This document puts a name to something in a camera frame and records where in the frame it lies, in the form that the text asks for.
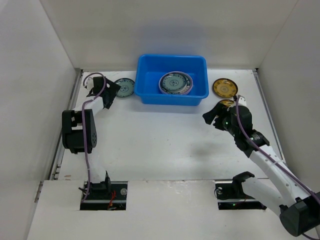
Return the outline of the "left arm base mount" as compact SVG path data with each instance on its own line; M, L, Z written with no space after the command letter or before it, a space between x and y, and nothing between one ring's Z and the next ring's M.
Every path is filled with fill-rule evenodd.
M128 182L111 181L108 175L100 183L88 183L83 188L79 209L81 211L125 211L127 207Z

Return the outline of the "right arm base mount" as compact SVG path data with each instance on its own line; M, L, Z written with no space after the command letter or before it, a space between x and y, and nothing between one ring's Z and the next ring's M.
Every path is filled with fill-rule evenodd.
M215 182L214 195L217 198L219 210L266 210L267 207L253 197L243 192L241 184L255 177L254 174L245 171L232 178L232 180L219 180Z

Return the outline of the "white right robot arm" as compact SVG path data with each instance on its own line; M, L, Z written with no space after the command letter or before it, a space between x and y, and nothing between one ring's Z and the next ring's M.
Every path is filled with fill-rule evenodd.
M229 183L217 183L218 200L255 199L280 219L292 236L305 235L320 225L320 194L303 184L277 156L266 137L253 128L250 110L239 103L228 107L217 103L203 114L206 124L227 131L237 148L254 162L273 183L271 188L249 171Z

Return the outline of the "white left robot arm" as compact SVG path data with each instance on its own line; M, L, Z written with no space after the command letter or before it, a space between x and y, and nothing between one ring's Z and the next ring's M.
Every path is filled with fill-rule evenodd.
M61 114L62 144L72 154L80 154L84 158L87 184L82 191L86 195L96 192L100 197L107 198L113 190L110 177L99 161L90 154L98 143L95 116L110 109L120 86L100 72L90 73L83 79L82 85L85 88L91 86L84 102Z

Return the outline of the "teal patterned plate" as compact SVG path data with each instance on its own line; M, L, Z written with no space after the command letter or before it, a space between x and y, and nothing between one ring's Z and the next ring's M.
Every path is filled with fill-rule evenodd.
M120 78L114 83L120 86L120 89L116 95L118 98L127 98L134 93L135 82L132 79Z
M177 93L187 86L187 80L180 72L169 72L161 78L160 86L168 92Z

